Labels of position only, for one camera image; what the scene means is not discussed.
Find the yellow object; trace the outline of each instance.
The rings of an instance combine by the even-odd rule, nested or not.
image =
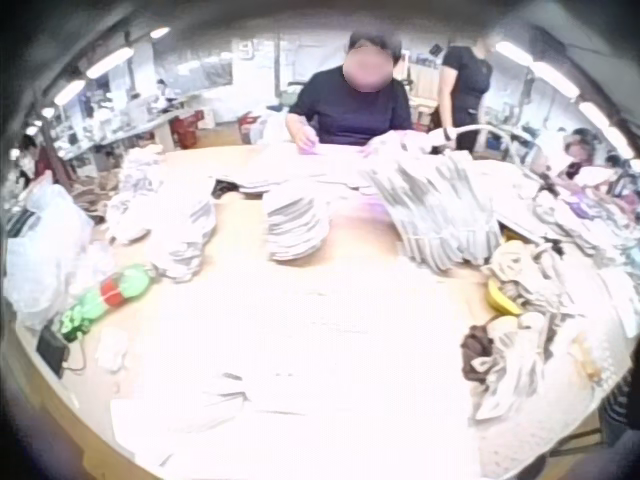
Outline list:
[[[508,299],[498,288],[498,282],[490,278],[487,282],[487,302],[491,308],[505,315],[521,315],[524,311],[512,300]]]
[[[518,235],[516,232],[514,232],[510,228],[505,228],[504,229],[503,238],[504,238],[505,242],[508,242],[510,240],[520,240],[521,242],[526,242],[526,243],[529,242],[529,240],[527,240],[527,239],[523,238],[522,236]]]

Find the red object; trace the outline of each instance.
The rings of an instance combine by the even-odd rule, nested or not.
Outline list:
[[[65,176],[67,177],[66,178],[67,182],[71,182],[71,174],[69,173],[69,169],[67,165],[63,160],[60,160],[60,159],[58,160],[60,165],[62,166],[62,170]],[[47,149],[45,147],[40,147],[38,151],[38,159],[36,160],[36,172],[35,172],[36,177],[35,178],[39,178],[47,170],[51,172],[51,177],[53,178],[53,182],[60,183],[60,179],[58,178],[56,170],[53,168],[51,160],[49,159],[49,153],[47,152]]]
[[[114,277],[107,278],[100,284],[100,295],[102,295],[104,303],[111,308],[119,307],[125,301]]]
[[[251,112],[245,113],[238,119],[238,130],[240,131],[242,143],[251,143],[251,138],[249,137],[251,125],[255,124],[258,120],[260,120],[260,115],[252,115]]]
[[[195,113],[184,118],[174,118],[169,123],[171,127],[171,134],[174,139],[177,140],[180,148],[187,150],[195,147],[198,142],[198,135],[196,129],[198,128],[198,122],[204,119],[204,112],[202,110],[196,110]]]

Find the black cable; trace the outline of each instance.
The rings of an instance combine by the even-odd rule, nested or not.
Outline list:
[[[82,375],[87,369],[87,355],[84,351],[84,335],[80,334],[78,339],[78,345],[80,346],[80,354],[82,355],[82,366],[80,368],[63,367],[64,371],[71,372],[74,375]]]

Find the fluorescent light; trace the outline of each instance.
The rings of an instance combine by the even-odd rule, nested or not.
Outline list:
[[[53,99],[53,103],[59,106],[66,105],[73,97],[79,94],[84,86],[87,84],[84,80],[75,80],[67,85],[56,98]]]
[[[629,142],[624,137],[622,132],[616,127],[605,128],[602,133],[607,137],[607,140],[614,146],[620,156],[624,159],[633,158],[635,156],[633,150],[629,146]]]
[[[531,64],[531,70],[536,74],[536,77],[542,78],[545,82],[557,88],[563,95],[571,99],[580,95],[580,89],[551,65],[544,62],[534,62]]]
[[[578,105],[580,111],[600,130],[609,126],[609,119],[602,111],[591,102],[582,102]]]
[[[124,47],[118,50],[117,52],[113,52],[111,55],[103,58],[98,63],[96,63],[93,67],[87,70],[87,77],[89,78],[98,78],[101,75],[104,75],[113,67],[120,65],[122,62],[125,62],[129,58],[133,56],[133,48]]]
[[[500,42],[496,45],[496,51],[504,55],[505,57],[509,57],[516,63],[520,65],[524,65],[525,67],[531,66],[533,63],[533,57],[529,55],[524,50],[516,47],[511,42]]]
[[[163,37],[164,35],[166,35],[167,33],[169,33],[169,30],[171,30],[169,27],[161,27],[161,28],[157,28],[155,29],[153,32],[151,32],[149,34],[149,36],[151,38],[157,39],[160,37]]]

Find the green object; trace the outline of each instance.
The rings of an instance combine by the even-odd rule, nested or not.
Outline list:
[[[88,290],[67,310],[60,321],[60,334],[67,342],[75,342],[80,334],[103,315],[144,294],[151,285],[151,275],[144,265],[131,265]]]

